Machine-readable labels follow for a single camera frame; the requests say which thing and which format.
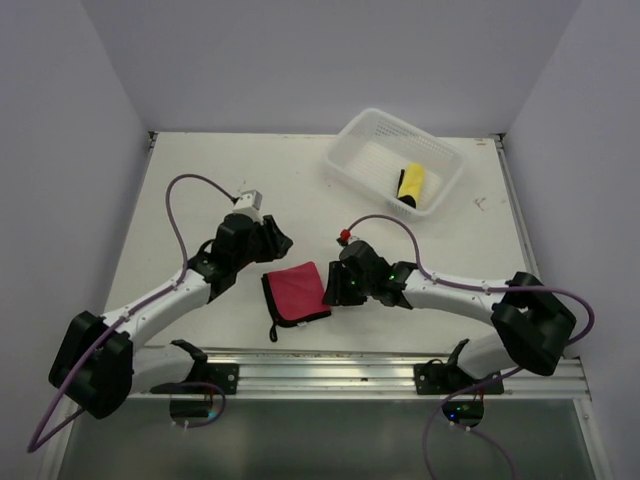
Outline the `grey and yellow towel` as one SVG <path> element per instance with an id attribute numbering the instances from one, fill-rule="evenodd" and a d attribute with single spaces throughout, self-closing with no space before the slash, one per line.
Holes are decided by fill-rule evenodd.
<path id="1" fill-rule="evenodd" d="M 419 163 L 409 163 L 400 171 L 396 198 L 411 208 L 416 208 L 425 180 L 425 169 Z"/>

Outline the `grey and pink towel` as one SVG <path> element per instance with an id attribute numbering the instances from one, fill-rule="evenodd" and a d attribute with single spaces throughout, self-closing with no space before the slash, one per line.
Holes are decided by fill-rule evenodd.
<path id="1" fill-rule="evenodd" d="M 312 261 L 272 271 L 261 277 L 267 309 L 272 320 L 269 339 L 278 341 L 278 328 L 293 328 L 324 319 L 332 314 L 323 303 L 325 289 Z"/>

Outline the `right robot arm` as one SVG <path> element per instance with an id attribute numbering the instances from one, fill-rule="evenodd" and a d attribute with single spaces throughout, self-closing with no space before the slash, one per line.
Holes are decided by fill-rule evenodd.
<path id="1" fill-rule="evenodd" d="M 425 377 L 443 392 L 468 392 L 505 369 L 553 375 L 576 325 L 573 313 L 526 272 L 467 290 L 422 273 L 414 262 L 390 264 L 356 240 L 330 262 L 323 301 L 359 306 L 369 299 L 387 307 L 444 311 L 492 327 L 482 338 L 461 340 L 446 362 L 427 367 Z"/>

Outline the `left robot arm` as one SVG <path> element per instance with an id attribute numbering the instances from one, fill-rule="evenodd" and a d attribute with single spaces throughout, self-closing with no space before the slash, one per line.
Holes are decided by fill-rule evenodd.
<path id="1" fill-rule="evenodd" d="M 139 350 L 187 313 L 222 295 L 252 263 L 282 259 L 292 240 L 270 215 L 260 221 L 229 214 L 186 268 L 134 305 L 74 317 L 49 373 L 50 383 L 96 419 L 114 413 L 132 393 L 167 387 L 210 390 L 205 354 L 174 340 L 153 355 Z"/>

